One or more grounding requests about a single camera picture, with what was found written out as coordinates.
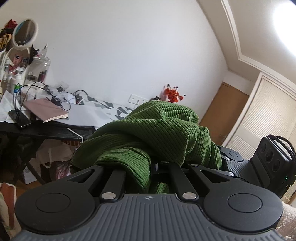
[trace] green garment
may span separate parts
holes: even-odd
[[[125,119],[110,122],[84,141],[72,165],[85,169],[100,164],[119,165],[130,179],[134,192],[161,193],[166,185],[150,183],[151,159],[184,162],[219,169],[218,147],[209,130],[198,126],[198,116],[190,108],[165,101],[149,101]]]

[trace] wooden door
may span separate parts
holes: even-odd
[[[210,131],[211,140],[221,145],[237,121],[249,96],[222,83],[199,125]]]

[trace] pink notebook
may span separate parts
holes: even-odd
[[[67,111],[63,110],[59,106],[56,106],[46,98],[26,101],[24,106],[33,112],[38,118],[43,120],[43,122],[68,117]]]

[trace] wall outlet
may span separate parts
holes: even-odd
[[[131,95],[129,100],[128,100],[128,103],[132,103],[132,104],[136,104],[136,105],[141,105],[145,102],[147,102],[148,100],[145,99],[145,98],[142,98],[142,97],[139,97],[139,96],[136,96],[136,95]]]

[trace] desk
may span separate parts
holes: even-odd
[[[30,126],[25,127],[24,129],[19,129],[15,124],[0,122],[0,133],[6,134],[9,139],[6,153],[13,151],[9,150],[9,148],[16,144],[19,137],[29,137],[31,139],[31,143],[25,146],[20,155],[17,155],[20,165],[15,171],[13,180],[10,182],[11,184],[16,184],[26,166],[42,185],[46,183],[35,171],[29,161],[31,158],[35,157],[36,151],[45,139],[81,141],[79,136],[66,129],[66,127],[83,136],[84,140],[88,139],[91,134],[95,132],[93,126],[70,126],[56,121],[50,121],[47,123],[34,121]]]

